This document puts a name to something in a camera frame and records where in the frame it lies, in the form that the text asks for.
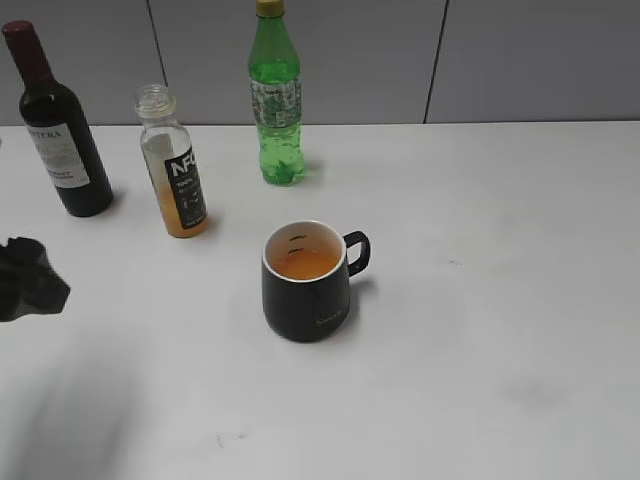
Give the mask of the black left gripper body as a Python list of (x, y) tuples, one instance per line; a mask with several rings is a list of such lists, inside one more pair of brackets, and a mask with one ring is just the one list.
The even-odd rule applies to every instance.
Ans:
[(70, 286), (52, 268), (45, 246), (32, 238), (9, 238), (1, 246), (1, 322), (63, 311)]

